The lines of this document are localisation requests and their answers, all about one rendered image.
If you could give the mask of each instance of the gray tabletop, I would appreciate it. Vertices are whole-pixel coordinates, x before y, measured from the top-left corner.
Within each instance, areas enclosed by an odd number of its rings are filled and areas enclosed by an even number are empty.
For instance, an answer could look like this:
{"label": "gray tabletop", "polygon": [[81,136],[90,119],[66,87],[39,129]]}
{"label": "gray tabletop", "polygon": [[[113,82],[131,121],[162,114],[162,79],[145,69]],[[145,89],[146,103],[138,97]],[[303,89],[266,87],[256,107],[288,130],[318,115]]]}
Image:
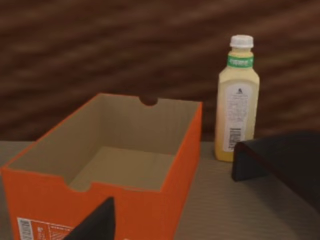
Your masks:
{"label": "gray tabletop", "polygon": [[[28,142],[0,142],[0,165]],[[320,215],[272,177],[234,183],[231,164],[202,144],[175,240],[319,240]],[[0,184],[0,240],[12,240]]]}

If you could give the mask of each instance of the green band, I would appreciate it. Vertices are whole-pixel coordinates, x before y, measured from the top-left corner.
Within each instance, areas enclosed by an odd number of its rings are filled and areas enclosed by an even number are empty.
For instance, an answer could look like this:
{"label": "green band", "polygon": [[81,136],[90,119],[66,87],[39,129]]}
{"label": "green band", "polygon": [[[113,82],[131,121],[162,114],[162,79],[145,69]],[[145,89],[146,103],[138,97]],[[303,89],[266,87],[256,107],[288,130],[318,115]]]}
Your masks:
{"label": "green band", "polygon": [[254,57],[228,56],[228,66],[241,69],[252,68],[254,66]]}

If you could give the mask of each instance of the bottle cap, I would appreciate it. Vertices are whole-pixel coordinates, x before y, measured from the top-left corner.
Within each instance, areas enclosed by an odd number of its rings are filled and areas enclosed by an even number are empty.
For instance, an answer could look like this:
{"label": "bottle cap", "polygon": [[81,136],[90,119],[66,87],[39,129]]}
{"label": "bottle cap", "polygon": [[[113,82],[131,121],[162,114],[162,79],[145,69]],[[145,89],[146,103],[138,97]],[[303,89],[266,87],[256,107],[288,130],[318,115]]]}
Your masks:
{"label": "bottle cap", "polygon": [[254,38],[248,35],[233,36],[230,47],[236,49],[252,49],[254,47]]}

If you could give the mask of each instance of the brown background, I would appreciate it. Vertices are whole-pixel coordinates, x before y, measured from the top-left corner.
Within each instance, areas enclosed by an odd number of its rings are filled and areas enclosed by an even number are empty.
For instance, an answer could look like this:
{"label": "brown background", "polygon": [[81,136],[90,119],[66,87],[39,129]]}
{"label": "brown background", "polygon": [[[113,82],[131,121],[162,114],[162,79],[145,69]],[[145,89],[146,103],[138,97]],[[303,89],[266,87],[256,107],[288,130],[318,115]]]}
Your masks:
{"label": "brown background", "polygon": [[320,129],[319,0],[0,0],[0,140],[34,140],[99,92],[205,102],[255,37],[258,137]]}

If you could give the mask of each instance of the bottle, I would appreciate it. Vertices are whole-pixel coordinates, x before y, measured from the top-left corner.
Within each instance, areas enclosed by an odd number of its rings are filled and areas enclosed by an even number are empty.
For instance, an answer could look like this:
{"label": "bottle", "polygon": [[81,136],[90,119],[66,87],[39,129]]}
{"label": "bottle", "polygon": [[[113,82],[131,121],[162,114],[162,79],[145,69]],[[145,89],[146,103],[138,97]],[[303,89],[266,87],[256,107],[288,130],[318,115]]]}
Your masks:
{"label": "bottle", "polygon": [[217,160],[233,162],[235,145],[254,138],[260,78],[253,69],[254,38],[231,39],[227,67],[219,75],[214,150]]}

